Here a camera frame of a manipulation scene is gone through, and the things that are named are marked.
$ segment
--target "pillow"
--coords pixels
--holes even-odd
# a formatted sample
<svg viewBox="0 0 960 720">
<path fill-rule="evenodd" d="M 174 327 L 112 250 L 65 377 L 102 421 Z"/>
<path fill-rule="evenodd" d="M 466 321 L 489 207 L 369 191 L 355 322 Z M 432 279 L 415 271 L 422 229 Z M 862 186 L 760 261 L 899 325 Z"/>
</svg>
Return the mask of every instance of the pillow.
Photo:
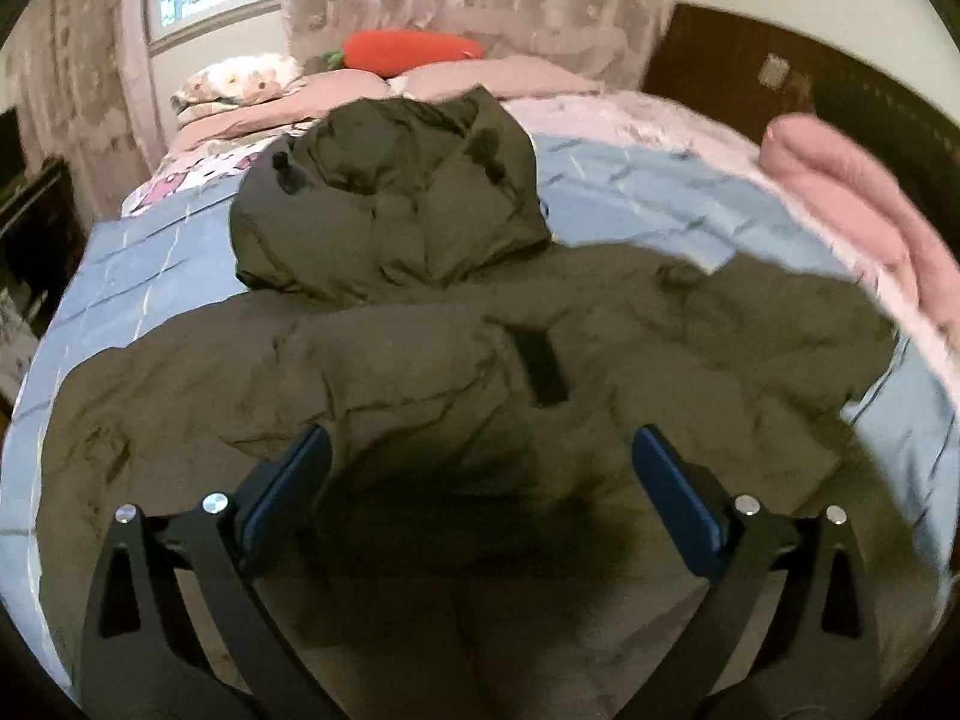
<svg viewBox="0 0 960 720">
<path fill-rule="evenodd" d="M 304 69 L 291 56 L 278 53 L 236 56 L 190 76 L 170 98 L 170 103 L 183 126 L 244 105 L 277 100 L 303 75 Z"/>
<path fill-rule="evenodd" d="M 432 103 L 457 97 L 477 85 L 501 100 L 579 95 L 603 89 L 600 82 L 584 79 L 538 56 L 508 56 L 416 68 L 406 74 L 404 94 Z"/>
<path fill-rule="evenodd" d="M 301 88 L 279 100 L 237 108 L 187 124 L 176 134 L 170 153 L 190 151 L 204 141 L 242 138 L 306 119 L 320 119 L 338 105 L 360 98 L 382 100 L 393 94 L 386 81 L 362 70 L 335 70 L 307 76 Z"/>
<path fill-rule="evenodd" d="M 372 29 L 344 44 L 347 67 L 392 79 L 434 62 L 483 59 L 483 47 L 459 35 L 417 32 L 414 29 Z"/>
</svg>

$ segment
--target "blue gripper pad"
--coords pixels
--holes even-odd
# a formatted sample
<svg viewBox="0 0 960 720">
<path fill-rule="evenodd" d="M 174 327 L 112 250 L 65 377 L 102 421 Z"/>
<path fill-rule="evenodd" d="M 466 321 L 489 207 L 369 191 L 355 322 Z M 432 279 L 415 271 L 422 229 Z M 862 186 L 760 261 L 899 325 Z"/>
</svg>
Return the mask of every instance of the blue gripper pad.
<svg viewBox="0 0 960 720">
<path fill-rule="evenodd" d="M 682 461 L 654 425 L 637 431 L 631 456 L 637 479 L 686 567 L 698 577 L 717 581 L 725 567 L 728 539 L 722 514 L 726 490 L 709 471 Z"/>
<path fill-rule="evenodd" d="M 274 567 L 283 544 L 301 528 L 330 473 L 333 450 L 322 428 L 302 433 L 277 461 L 264 461 L 237 490 L 234 539 L 241 572 L 261 577 Z"/>
</svg>

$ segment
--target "window sill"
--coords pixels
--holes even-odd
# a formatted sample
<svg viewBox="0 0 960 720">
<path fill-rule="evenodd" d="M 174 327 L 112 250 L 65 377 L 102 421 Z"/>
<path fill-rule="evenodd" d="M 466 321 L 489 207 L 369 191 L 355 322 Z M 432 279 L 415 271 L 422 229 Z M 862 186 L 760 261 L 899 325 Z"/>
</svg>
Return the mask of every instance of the window sill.
<svg viewBox="0 0 960 720">
<path fill-rule="evenodd" d="M 157 56 L 174 46 L 179 46 L 233 23 L 243 22 L 255 16 L 280 10 L 280 0 L 255 0 L 243 2 L 233 7 L 216 10 L 208 16 L 200 16 L 186 23 L 175 23 L 166 28 L 165 33 L 150 42 L 150 56 Z"/>
</svg>

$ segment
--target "black robotic claw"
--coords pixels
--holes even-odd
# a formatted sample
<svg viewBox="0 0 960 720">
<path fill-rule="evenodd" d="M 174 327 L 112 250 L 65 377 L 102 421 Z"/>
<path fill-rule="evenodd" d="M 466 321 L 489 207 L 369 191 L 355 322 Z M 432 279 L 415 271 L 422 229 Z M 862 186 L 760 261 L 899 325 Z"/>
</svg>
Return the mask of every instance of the black robotic claw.
<svg viewBox="0 0 960 720">
<path fill-rule="evenodd" d="M 685 464 L 653 426 L 637 432 L 632 462 L 686 565 L 712 587 L 618 720 L 871 716 L 880 705 L 877 624 L 842 510 L 782 517 L 750 496 L 734 499 L 709 471 Z M 347 718 L 250 584 L 301 525 L 330 464 L 328 436 L 310 428 L 234 495 L 213 493 L 174 517 L 118 510 L 83 628 L 80 699 L 92 720 Z M 251 696 L 214 677 L 176 568 L 196 573 Z M 751 673 L 713 693 L 773 570 L 786 571 L 786 584 Z"/>
</svg>

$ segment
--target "carrot plush pillow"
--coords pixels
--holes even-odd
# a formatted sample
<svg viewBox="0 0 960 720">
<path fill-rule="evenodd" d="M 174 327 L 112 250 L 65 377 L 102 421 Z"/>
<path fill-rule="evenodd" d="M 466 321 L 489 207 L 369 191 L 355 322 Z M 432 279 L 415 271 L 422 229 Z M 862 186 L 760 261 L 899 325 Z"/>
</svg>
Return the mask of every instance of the carrot plush pillow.
<svg viewBox="0 0 960 720">
<path fill-rule="evenodd" d="M 483 59 L 479 43 L 459 35 L 417 32 L 412 29 L 372 29 L 359 32 L 344 45 L 344 64 L 352 70 L 392 79 L 434 62 Z"/>
</svg>

